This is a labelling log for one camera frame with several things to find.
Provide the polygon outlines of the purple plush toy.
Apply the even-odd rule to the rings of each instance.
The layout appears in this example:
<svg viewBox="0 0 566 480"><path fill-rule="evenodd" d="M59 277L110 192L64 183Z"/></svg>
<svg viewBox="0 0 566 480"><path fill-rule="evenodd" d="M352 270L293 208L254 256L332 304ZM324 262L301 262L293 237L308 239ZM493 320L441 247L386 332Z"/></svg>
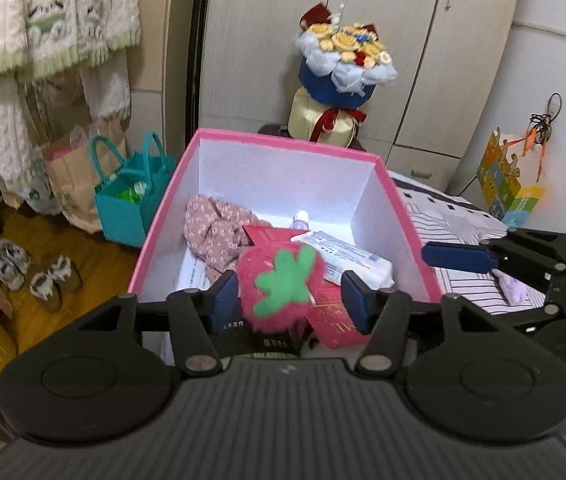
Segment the purple plush toy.
<svg viewBox="0 0 566 480"><path fill-rule="evenodd" d="M498 269L491 271L505 302L511 307L523 306L529 299L528 288L521 282Z"/></svg>

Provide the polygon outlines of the white tube with cap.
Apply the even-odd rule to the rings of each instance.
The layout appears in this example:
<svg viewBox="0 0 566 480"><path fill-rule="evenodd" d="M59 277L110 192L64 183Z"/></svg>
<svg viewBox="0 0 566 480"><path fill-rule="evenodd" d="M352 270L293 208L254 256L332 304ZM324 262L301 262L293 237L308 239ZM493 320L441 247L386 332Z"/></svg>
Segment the white tube with cap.
<svg viewBox="0 0 566 480"><path fill-rule="evenodd" d="M292 221L292 224L291 224L291 229L293 229L293 230L303 230L303 231L309 231L310 230L309 214L307 213L307 211L300 210L300 211L297 211L296 214L294 214L293 221Z"/></svg>

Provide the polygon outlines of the red strawberry plush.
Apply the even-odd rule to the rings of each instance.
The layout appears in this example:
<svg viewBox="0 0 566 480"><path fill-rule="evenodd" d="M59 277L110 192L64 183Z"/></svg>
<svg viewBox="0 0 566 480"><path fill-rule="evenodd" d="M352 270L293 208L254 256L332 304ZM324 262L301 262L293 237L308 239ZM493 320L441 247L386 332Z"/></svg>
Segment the red strawberry plush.
<svg viewBox="0 0 566 480"><path fill-rule="evenodd" d="M248 248L237 260L242 316L255 332L278 333L303 320L323 284L319 252L297 242Z"/></svg>

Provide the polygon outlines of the red envelope card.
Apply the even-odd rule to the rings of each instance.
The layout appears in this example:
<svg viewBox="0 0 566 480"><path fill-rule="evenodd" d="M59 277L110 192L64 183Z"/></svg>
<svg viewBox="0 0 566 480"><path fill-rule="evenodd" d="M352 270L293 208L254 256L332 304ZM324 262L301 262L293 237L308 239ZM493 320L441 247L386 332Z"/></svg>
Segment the red envelope card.
<svg viewBox="0 0 566 480"><path fill-rule="evenodd" d="M323 257L296 239L298 230L245 226L244 231L249 244L235 273L242 316L255 332L291 334L309 327L331 350L369 340L353 326L341 288L323 278Z"/></svg>

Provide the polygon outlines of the green yarn ball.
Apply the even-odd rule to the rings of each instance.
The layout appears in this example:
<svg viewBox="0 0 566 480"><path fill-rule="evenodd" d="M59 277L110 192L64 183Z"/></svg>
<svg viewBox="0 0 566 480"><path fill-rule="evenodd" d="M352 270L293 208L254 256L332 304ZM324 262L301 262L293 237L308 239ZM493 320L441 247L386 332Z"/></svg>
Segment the green yarn ball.
<svg viewBox="0 0 566 480"><path fill-rule="evenodd" d="M278 333L255 332L244 320L227 324L215 336L219 356L246 356L247 354L280 353L300 356L306 339L306 322Z"/></svg>

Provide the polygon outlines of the teal tote bag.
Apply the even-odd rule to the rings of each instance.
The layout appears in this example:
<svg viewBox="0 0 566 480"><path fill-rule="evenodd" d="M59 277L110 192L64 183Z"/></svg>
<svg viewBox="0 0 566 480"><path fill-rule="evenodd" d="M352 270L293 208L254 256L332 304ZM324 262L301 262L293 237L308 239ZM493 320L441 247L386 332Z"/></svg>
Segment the teal tote bag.
<svg viewBox="0 0 566 480"><path fill-rule="evenodd" d="M120 168L109 176L97 156L100 146L105 146L120 163ZM129 158L123 158L105 136L95 136L90 141L89 155L100 179L94 188L94 203L105 238L130 247L142 247L176 169L176 158L166 154L155 132L145 136L143 151L134 152Z"/></svg>

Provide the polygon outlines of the cream knitted cardigan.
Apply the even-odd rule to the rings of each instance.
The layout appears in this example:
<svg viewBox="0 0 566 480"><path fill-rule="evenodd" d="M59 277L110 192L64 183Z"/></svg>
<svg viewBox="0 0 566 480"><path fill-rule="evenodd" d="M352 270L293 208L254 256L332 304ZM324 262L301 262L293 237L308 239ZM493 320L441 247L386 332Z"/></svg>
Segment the cream knitted cardigan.
<svg viewBox="0 0 566 480"><path fill-rule="evenodd" d="M94 119L130 115L126 51L141 41L139 0L0 0L0 178L24 195L46 177L30 138L29 82L77 70Z"/></svg>

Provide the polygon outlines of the colourful paper gift bag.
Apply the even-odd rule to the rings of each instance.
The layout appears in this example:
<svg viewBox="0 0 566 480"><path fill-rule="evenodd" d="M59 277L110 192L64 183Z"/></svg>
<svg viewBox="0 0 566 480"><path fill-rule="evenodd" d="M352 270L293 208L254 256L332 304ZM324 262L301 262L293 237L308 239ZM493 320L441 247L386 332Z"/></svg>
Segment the colourful paper gift bag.
<svg viewBox="0 0 566 480"><path fill-rule="evenodd" d="M531 134L514 138L496 128L482 154L477 181L489 214L520 228L545 193L541 182L542 150Z"/></svg>

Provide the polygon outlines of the pink floral scrunchie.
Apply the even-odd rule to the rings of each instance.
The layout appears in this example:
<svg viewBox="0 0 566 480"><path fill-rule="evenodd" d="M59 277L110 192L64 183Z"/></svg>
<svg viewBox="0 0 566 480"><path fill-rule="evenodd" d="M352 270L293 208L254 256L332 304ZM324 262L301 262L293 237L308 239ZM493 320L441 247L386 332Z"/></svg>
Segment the pink floral scrunchie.
<svg viewBox="0 0 566 480"><path fill-rule="evenodd" d="M215 283L233 271L251 244L245 226L270 226L251 210L225 200L196 195L185 207L183 236L193 255L204 262L206 278Z"/></svg>

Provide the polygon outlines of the flower bouquet blue wrap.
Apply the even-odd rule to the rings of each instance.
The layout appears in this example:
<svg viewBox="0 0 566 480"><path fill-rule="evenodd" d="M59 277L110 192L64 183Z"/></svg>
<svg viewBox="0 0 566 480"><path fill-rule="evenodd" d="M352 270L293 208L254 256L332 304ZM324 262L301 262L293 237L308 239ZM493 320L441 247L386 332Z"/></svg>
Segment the flower bouquet blue wrap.
<svg viewBox="0 0 566 480"><path fill-rule="evenodd" d="M375 25L345 23L345 7L333 12L319 2L299 20L300 87L287 122L293 139L350 148L367 120L363 105L398 76Z"/></svg>

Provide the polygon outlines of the patterned slippers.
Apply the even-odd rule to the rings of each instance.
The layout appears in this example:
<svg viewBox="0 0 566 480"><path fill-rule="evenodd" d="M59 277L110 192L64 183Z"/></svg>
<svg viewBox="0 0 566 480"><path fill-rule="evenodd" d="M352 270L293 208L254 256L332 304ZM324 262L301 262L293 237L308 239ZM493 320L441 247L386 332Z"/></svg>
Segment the patterned slippers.
<svg viewBox="0 0 566 480"><path fill-rule="evenodd" d="M45 254L40 262L22 246L0 240L0 285L9 292L26 290L44 310L56 313L66 295L82 290L82 277L75 263L57 252Z"/></svg>

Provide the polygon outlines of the pink cardboard box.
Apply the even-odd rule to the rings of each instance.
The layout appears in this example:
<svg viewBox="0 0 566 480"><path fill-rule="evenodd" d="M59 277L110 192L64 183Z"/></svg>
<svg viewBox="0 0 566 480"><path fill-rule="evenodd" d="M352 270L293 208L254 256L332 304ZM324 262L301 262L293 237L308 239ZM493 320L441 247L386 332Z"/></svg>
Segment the pink cardboard box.
<svg viewBox="0 0 566 480"><path fill-rule="evenodd" d="M281 136L201 129L172 175L132 274L128 289L140 301L207 287L183 236L185 207L199 194L243 206L276 228L287 228L294 214L307 211L312 229L389 260L397 289L413 299L436 302L442 295L379 156Z"/></svg>

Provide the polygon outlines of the blue wet wipes pack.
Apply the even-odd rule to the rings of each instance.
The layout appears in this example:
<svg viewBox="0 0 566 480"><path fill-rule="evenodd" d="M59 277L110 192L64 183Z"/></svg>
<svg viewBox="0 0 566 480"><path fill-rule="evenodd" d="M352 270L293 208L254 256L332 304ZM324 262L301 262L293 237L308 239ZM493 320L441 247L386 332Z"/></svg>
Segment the blue wet wipes pack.
<svg viewBox="0 0 566 480"><path fill-rule="evenodd" d="M346 271L353 271L371 289L393 288L395 286L393 265L379 255L351 245L322 231L308 231L291 238L311 246L325 262L323 278L339 285Z"/></svg>

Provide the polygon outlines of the brown paper bag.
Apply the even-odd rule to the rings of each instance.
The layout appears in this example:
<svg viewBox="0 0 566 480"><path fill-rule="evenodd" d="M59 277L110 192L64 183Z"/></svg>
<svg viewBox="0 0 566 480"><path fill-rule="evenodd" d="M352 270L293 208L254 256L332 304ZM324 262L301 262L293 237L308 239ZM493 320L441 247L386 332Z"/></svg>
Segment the brown paper bag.
<svg viewBox="0 0 566 480"><path fill-rule="evenodd" d="M94 201L94 188L101 179L89 151L90 141L97 134L110 140L123 158L127 157L125 133L116 117L77 125L42 152L52 192L62 214L72 226L89 234L102 230Z"/></svg>

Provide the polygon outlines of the beige wardrobe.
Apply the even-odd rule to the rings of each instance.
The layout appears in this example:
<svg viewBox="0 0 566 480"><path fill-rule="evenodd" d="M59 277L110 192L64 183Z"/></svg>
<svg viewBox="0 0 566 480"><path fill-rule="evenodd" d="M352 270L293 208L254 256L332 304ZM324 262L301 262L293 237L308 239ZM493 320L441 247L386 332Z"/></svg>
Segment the beige wardrobe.
<svg viewBox="0 0 566 480"><path fill-rule="evenodd" d="M444 190L517 0L197 0L195 126L345 143Z"/></svg>

